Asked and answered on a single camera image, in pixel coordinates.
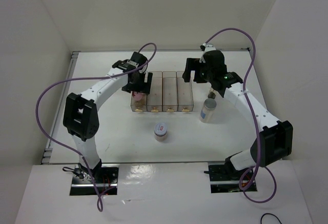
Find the pink cap spice bottle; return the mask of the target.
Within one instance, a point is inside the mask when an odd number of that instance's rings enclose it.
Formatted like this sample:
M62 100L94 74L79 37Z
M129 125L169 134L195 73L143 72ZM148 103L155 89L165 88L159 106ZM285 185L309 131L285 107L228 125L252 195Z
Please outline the pink cap spice bottle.
M146 95L140 92L132 92L132 106L141 109L146 104Z

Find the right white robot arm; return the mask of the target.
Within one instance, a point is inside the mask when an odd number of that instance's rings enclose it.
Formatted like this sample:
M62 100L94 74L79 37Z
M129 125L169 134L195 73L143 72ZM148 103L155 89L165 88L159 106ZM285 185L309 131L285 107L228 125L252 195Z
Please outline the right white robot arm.
M187 58L182 75L184 82L210 83L211 88L255 126L256 139L252 146L225 159L224 173L237 179L250 167L265 167L292 152L293 126L272 115L247 89L244 80L229 72L224 55L219 50L205 52L201 58Z

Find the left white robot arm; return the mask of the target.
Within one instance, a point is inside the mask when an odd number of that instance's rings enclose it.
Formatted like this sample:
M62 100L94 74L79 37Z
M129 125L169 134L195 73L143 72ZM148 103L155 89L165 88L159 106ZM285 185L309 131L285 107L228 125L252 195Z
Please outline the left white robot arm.
M89 182L102 177L102 162L98 155L95 135L99 129L98 112L118 90L148 95L152 74L146 76L149 60L133 52L126 60L115 62L109 72L82 93L70 93L66 98L63 125L72 136L79 152L78 166Z

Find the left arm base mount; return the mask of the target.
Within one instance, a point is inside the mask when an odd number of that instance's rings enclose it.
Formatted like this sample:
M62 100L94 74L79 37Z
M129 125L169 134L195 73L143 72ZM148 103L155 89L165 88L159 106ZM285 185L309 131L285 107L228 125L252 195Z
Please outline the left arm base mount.
M78 165L74 168L63 167L62 170L67 173L72 173L70 196L96 195L90 175L81 170ZM94 178L99 193L116 195L118 175L119 165L102 165L102 168L97 172Z

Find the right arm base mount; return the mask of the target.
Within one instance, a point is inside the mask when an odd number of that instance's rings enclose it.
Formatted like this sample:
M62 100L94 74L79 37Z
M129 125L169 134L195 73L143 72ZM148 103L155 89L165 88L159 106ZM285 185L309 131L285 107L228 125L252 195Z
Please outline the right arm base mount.
M209 162L204 174L209 177L211 193L241 192L239 180L246 171L228 171L223 162Z

